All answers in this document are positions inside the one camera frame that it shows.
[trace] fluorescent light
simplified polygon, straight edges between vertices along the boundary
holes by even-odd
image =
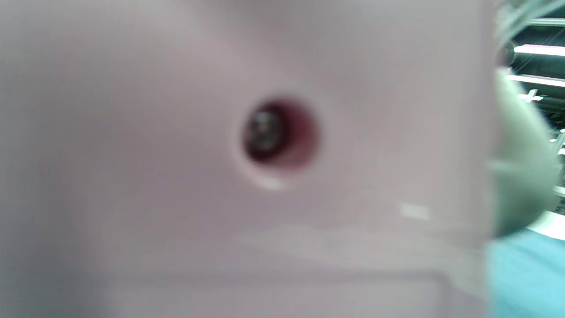
[[[506,79],[515,80],[515,81],[522,81],[522,82],[525,82],[525,83],[532,83],[532,84],[565,87],[565,80],[554,79],[554,78],[544,78],[544,77],[541,77],[541,76],[506,75]]]
[[[564,46],[526,44],[526,45],[515,47],[514,52],[565,57],[565,47]]]
[[[530,95],[527,95],[527,94],[518,94],[518,98],[521,98],[523,100],[531,100],[531,101],[541,101],[542,99],[544,99],[541,96],[531,97]]]

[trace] teal fabric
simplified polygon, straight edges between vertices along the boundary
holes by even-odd
[[[491,318],[565,317],[565,241],[523,230],[489,247]]]

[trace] white plastic panel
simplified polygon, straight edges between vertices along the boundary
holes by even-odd
[[[480,317],[484,2],[2,2],[0,313]],[[273,176],[287,92],[321,140]]]

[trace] screw head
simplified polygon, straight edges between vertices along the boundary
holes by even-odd
[[[249,155],[264,160],[279,153],[288,139],[283,114],[276,109],[254,112],[245,129],[245,147]]]

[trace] hole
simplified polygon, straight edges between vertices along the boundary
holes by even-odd
[[[249,116],[243,133],[245,154],[269,168],[297,168],[309,162],[318,132],[308,107],[292,98],[262,103]]]

